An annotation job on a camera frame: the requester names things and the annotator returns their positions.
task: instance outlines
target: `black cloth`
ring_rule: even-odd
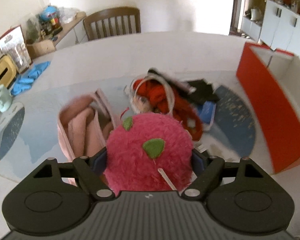
[[[160,72],[150,68],[148,73],[156,74],[164,78]],[[213,92],[211,84],[207,84],[203,79],[187,81],[187,83],[196,88],[196,91],[188,94],[184,90],[177,87],[173,82],[166,80],[167,83],[178,91],[178,94],[191,104],[203,105],[206,101],[217,102],[219,97]]]

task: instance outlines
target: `red box side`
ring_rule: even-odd
[[[237,70],[258,117],[275,172],[300,158],[300,121],[279,84],[246,43]]]

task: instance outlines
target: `white logo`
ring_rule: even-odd
[[[146,197],[147,199],[150,199],[150,198],[153,198],[154,196],[153,196],[152,194],[148,194],[148,195],[145,195],[145,197]]]

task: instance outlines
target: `pink plush ball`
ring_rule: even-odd
[[[164,148],[158,157],[152,159],[143,145],[158,138],[164,140]],[[165,171],[178,191],[190,183],[193,143],[188,132],[170,116],[154,113],[135,115],[129,130],[121,125],[111,132],[106,147],[105,176],[116,195],[121,190],[171,190],[158,168]]]

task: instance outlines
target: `open cardboard box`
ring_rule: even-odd
[[[237,70],[258,117],[274,172],[300,164],[300,59],[246,43]]]

